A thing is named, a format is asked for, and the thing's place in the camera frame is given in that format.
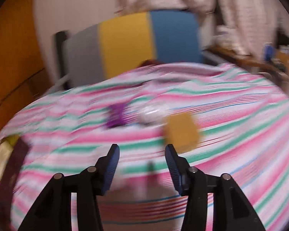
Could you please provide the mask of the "striped pink green bedsheet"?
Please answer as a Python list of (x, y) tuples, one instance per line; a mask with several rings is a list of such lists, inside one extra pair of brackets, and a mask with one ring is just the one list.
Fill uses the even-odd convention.
[[(231, 64), (143, 67), (95, 85), (47, 95), (19, 111), (0, 141), (19, 134), (30, 150), (13, 192), (17, 230), (55, 173), (72, 175), (120, 148), (111, 189), (98, 198), (105, 230), (179, 230), (187, 199), (175, 191), (159, 125), (137, 122), (140, 106), (160, 102), (191, 113), (198, 147), (184, 154), (206, 174), (230, 174), (267, 230), (289, 222), (289, 98), (267, 79)], [(127, 124), (107, 128), (108, 107), (126, 103)]]

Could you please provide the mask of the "wooden wardrobe panels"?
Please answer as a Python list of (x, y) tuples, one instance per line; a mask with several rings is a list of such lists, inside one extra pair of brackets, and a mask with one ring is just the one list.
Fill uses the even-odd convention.
[(36, 37), (33, 0), (0, 7), (0, 130), (51, 86)]

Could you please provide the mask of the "wooden side shelf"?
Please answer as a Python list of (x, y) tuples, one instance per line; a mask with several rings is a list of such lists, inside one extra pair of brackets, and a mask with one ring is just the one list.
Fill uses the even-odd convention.
[(238, 55), (234, 51), (220, 46), (209, 46), (206, 50), (230, 63), (236, 64), (240, 68), (246, 69), (250, 73), (268, 73), (274, 80), (289, 81), (289, 67), (286, 67), (286, 72), (282, 72), (273, 64), (258, 61), (250, 55)]

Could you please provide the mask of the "grey yellow blue headboard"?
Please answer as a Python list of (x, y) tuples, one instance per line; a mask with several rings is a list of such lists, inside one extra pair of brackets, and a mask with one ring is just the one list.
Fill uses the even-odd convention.
[(196, 16), (180, 10), (135, 13), (90, 26), (64, 42), (70, 85), (96, 84), (146, 60), (201, 63), (199, 33)]

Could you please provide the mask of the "black rolled mat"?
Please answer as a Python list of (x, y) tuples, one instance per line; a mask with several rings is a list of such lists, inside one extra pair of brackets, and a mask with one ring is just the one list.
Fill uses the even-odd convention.
[(63, 78), (67, 74), (64, 54), (64, 42), (69, 38), (67, 30), (59, 31), (54, 34), (55, 53), (59, 68), (59, 77)]

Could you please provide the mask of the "pink patterned curtain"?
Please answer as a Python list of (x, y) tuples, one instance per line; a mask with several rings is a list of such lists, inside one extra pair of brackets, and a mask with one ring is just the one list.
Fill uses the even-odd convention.
[(122, 14), (148, 10), (189, 10), (200, 24), (210, 21), (209, 37), (240, 55), (260, 58), (266, 43), (275, 40), (277, 9), (274, 0), (118, 0)]

